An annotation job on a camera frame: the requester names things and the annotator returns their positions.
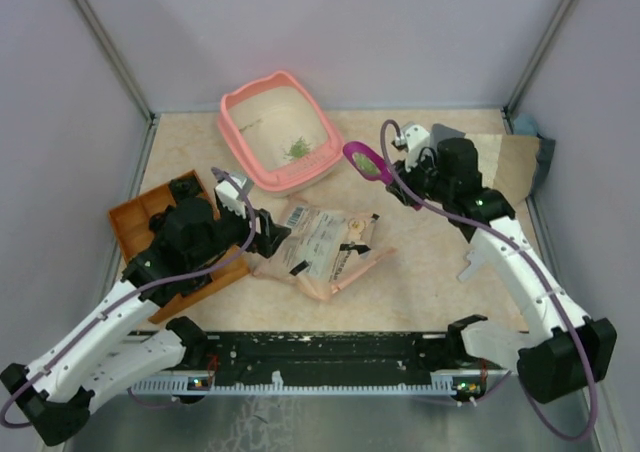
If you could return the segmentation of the purple plastic scoop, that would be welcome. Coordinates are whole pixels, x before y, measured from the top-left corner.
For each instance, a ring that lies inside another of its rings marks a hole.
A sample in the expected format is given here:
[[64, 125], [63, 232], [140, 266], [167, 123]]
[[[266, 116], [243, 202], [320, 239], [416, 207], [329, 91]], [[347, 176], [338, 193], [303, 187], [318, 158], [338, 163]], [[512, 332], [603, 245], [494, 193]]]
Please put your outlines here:
[[342, 149], [344, 157], [367, 181], [382, 182], [385, 186], [393, 182], [385, 160], [363, 142], [350, 141]]

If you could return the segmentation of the beige cat litter bag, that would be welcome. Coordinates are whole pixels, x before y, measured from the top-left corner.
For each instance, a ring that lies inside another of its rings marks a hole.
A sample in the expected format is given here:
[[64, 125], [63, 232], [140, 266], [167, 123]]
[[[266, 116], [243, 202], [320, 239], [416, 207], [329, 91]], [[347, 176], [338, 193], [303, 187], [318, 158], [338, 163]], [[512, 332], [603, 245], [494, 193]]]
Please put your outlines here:
[[375, 213], [327, 209], [292, 197], [279, 218], [291, 234], [273, 256], [261, 260], [253, 275], [328, 301], [396, 253], [392, 246], [373, 243], [378, 219]]

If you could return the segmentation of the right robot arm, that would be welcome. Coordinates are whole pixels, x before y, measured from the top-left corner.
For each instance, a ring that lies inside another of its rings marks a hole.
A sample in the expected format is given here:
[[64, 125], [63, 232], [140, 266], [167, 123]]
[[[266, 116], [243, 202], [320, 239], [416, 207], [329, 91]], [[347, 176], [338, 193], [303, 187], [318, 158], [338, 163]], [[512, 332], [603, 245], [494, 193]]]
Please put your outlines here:
[[390, 165], [387, 190], [404, 205], [446, 217], [496, 271], [528, 327], [517, 332], [465, 318], [453, 325], [448, 359], [461, 368], [486, 359], [514, 372], [541, 404], [594, 388], [607, 375], [617, 331], [609, 319], [592, 318], [554, 278], [505, 193], [485, 181], [474, 142], [411, 131], [390, 143], [407, 155]]

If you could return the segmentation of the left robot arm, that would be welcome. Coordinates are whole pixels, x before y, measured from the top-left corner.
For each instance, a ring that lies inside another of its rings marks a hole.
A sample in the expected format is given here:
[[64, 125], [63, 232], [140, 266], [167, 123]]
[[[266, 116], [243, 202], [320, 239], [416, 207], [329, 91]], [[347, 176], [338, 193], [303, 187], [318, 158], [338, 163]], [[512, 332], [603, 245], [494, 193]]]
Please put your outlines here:
[[62, 444], [90, 416], [136, 382], [175, 367], [194, 369], [208, 356], [206, 333], [191, 319], [171, 319], [151, 338], [116, 353], [135, 325], [227, 263], [227, 251], [274, 255], [290, 235], [268, 211], [239, 212], [202, 197], [181, 200], [149, 220], [150, 246], [131, 259], [122, 278], [72, 332], [27, 365], [12, 363], [1, 382], [42, 441]]

